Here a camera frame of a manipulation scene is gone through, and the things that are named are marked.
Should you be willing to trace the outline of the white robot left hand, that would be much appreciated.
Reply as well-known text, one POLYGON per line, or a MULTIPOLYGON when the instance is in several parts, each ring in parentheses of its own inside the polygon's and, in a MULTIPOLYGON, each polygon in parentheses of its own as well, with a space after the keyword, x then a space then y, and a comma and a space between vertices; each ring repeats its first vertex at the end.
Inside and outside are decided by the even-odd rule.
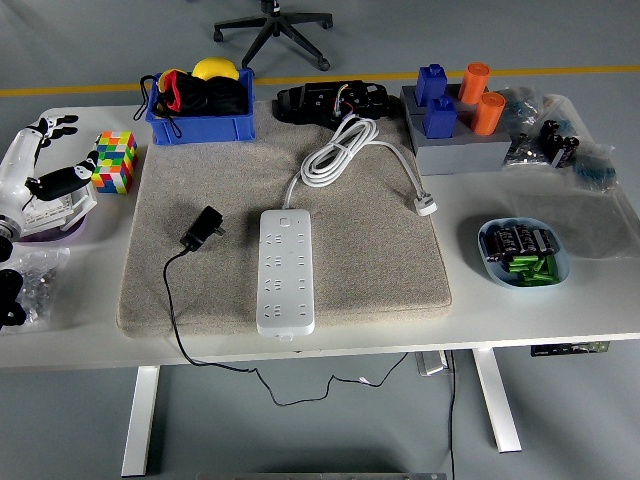
POLYGON ((95 149, 74 166, 34 176, 41 150, 75 134, 77 120, 76 115, 42 117, 20 130, 9 146, 1 161, 1 225, 13 230, 13 237, 71 225, 96 205, 87 191, 99 163, 95 149))

